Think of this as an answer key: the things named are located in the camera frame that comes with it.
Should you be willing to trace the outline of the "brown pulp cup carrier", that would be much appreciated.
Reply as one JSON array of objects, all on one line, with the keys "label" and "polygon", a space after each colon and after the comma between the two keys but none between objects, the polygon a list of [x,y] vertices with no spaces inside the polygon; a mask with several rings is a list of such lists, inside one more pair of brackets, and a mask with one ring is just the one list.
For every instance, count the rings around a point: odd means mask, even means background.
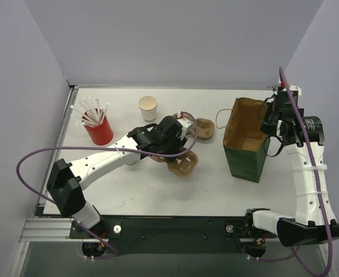
[{"label": "brown pulp cup carrier", "polygon": [[198,164],[198,156],[189,151],[182,156],[178,156],[174,161],[169,161],[163,157],[150,156],[152,160],[158,163],[165,163],[167,169],[178,177],[188,177],[193,172],[195,166]]}]

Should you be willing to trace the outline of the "green paper takeout bag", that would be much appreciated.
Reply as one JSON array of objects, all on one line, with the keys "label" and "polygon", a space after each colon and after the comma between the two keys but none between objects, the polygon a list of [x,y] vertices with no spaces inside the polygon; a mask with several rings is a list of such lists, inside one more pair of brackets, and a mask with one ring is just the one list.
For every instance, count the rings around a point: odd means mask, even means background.
[{"label": "green paper takeout bag", "polygon": [[237,98],[224,129],[222,145],[231,175],[235,178],[258,183],[261,179],[266,160],[264,146],[269,146],[270,139],[261,131],[262,122],[258,111],[266,114],[263,101],[251,98]]}]

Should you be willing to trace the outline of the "white paper coffee cup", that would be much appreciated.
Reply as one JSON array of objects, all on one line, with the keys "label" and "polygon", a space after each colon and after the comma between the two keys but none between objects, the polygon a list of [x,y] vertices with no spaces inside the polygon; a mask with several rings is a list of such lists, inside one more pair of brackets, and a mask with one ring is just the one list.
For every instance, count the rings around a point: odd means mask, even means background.
[{"label": "white paper coffee cup", "polygon": [[131,162],[131,163],[128,163],[127,165],[128,165],[128,166],[133,166],[133,165],[137,164],[138,162],[139,162],[139,161]]}]

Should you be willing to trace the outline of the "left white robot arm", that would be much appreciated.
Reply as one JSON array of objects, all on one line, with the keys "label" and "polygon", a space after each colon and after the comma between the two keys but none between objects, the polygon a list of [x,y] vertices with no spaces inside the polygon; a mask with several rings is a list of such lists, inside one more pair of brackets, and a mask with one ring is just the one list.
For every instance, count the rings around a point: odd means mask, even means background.
[{"label": "left white robot arm", "polygon": [[101,152],[66,162],[57,160],[47,182],[47,190],[63,217],[72,217],[82,224],[90,237],[98,237],[104,221],[92,204],[86,201],[84,190],[99,178],[147,156],[173,160],[184,153],[186,134],[196,129],[194,118],[180,114],[164,117],[160,123],[134,128],[119,141]]}]

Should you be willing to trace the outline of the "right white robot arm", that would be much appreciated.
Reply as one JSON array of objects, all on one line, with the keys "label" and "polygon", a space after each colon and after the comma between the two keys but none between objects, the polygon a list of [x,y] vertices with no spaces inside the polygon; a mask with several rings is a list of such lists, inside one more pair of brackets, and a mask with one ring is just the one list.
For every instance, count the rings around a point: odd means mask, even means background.
[{"label": "right white robot arm", "polygon": [[324,244],[328,236],[339,239],[339,223],[330,206],[323,162],[325,135],[323,124],[316,116],[304,116],[297,106],[299,87],[279,85],[273,95],[263,101],[267,109],[261,131],[268,138],[276,138],[280,149],[291,161],[296,191],[294,217],[269,209],[250,210],[256,229],[276,235],[284,246]]}]

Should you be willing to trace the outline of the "stacked white paper cups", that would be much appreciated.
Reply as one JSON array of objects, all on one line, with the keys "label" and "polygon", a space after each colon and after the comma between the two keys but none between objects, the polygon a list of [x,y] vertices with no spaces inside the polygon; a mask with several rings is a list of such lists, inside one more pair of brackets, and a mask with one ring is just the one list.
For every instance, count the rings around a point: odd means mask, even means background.
[{"label": "stacked white paper cups", "polygon": [[157,100],[153,96],[144,96],[139,100],[139,108],[145,122],[154,122],[157,115]]}]

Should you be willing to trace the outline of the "red straw holder cup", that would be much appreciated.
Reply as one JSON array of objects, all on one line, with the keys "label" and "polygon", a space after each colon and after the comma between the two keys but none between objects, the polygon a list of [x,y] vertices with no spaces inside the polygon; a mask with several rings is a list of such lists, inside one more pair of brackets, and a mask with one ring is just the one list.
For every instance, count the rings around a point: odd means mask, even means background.
[{"label": "red straw holder cup", "polygon": [[85,130],[89,134],[92,142],[96,145],[106,145],[113,139],[113,131],[110,127],[107,117],[104,117],[103,122],[96,127],[85,126]]}]

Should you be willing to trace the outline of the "white wrapped straws bundle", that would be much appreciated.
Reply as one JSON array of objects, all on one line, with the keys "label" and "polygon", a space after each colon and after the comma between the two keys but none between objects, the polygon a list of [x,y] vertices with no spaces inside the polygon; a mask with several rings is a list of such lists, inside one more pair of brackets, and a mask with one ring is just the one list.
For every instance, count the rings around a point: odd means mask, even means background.
[{"label": "white wrapped straws bundle", "polygon": [[87,98],[82,98],[78,105],[81,109],[77,108],[75,105],[71,105],[70,108],[81,116],[78,124],[85,127],[95,128],[100,126],[103,121],[107,118],[106,113],[110,103],[107,102],[105,105],[100,105],[99,98],[92,98],[88,96]]}]

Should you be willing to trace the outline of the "aluminium frame rail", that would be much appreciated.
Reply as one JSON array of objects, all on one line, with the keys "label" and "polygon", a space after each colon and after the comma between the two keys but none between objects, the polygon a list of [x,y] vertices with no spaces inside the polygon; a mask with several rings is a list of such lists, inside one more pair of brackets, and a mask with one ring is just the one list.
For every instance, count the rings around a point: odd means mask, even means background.
[{"label": "aluminium frame rail", "polygon": [[71,222],[62,218],[28,218],[20,242],[62,242],[69,239]]}]

